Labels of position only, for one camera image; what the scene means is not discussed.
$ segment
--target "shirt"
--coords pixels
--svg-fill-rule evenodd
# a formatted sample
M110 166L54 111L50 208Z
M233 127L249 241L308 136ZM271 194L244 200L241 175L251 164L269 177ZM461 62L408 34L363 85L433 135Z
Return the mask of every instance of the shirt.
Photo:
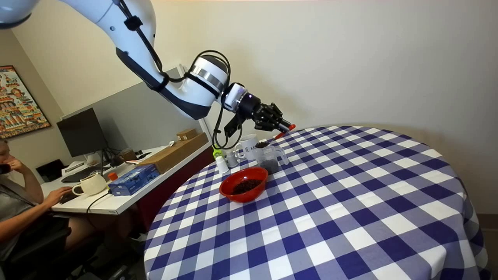
M19 213L31 208L34 203L28 199L23 186L0 175L0 220L17 216ZM0 244L0 262L3 262L16 247L19 234L11 241Z

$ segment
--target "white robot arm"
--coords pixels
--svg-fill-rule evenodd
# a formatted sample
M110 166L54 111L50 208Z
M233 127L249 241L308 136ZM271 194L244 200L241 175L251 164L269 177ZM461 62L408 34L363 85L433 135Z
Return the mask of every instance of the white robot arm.
M39 0L0 0L0 27L12 27L30 17ZM282 118L275 104L263 104L241 83L229 83L229 60L218 51L202 51L184 77L171 79L153 45L156 17L149 0L62 0L98 24L115 43L117 55L145 83L165 96L191 118L204 118L213 101L235 113L224 127L227 136L252 118L255 129L282 132L294 125Z

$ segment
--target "red bowl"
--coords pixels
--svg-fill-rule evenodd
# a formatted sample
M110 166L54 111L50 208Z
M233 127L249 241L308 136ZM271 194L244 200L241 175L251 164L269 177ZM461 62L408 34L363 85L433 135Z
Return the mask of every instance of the red bowl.
M265 167L244 167L224 178L219 192L233 202L249 202L263 192L266 180L268 171Z

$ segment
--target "framed picture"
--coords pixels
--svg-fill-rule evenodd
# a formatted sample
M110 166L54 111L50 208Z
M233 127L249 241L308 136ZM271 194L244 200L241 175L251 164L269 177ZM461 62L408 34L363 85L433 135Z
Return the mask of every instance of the framed picture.
M0 135L11 138L50 127L50 121L12 65L0 65Z

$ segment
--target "round table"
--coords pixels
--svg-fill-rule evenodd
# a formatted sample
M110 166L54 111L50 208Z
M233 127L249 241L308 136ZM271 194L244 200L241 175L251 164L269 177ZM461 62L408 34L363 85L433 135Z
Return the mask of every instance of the round table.
M227 174L212 163L165 202L148 278L489 276L473 206L437 150L363 125L293 130L275 144L288 164L257 200L223 197Z

